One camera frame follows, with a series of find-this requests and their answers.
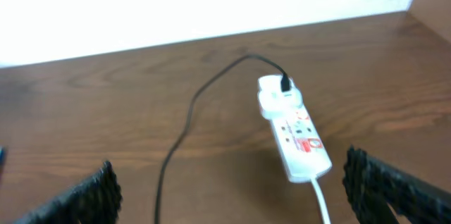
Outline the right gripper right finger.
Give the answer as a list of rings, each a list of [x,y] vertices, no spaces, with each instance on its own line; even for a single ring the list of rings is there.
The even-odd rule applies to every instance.
[[[350,147],[342,184],[361,224],[450,224],[450,193]]]

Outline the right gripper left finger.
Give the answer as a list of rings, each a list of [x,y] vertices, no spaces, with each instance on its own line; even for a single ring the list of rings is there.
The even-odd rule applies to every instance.
[[[109,161],[81,183],[25,214],[16,224],[115,224],[121,186]]]

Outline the white power strip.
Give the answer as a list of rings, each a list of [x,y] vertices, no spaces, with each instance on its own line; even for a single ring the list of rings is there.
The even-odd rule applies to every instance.
[[[258,79],[259,89],[278,84],[281,75],[266,75]],[[304,183],[326,174],[333,166],[325,146],[304,105],[286,116],[268,120],[288,180]]]

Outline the blue Samsung Galaxy smartphone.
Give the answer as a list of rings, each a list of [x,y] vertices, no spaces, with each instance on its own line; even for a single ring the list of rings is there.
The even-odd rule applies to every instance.
[[[0,172],[2,172],[5,162],[6,162],[7,150],[5,147],[0,147]]]

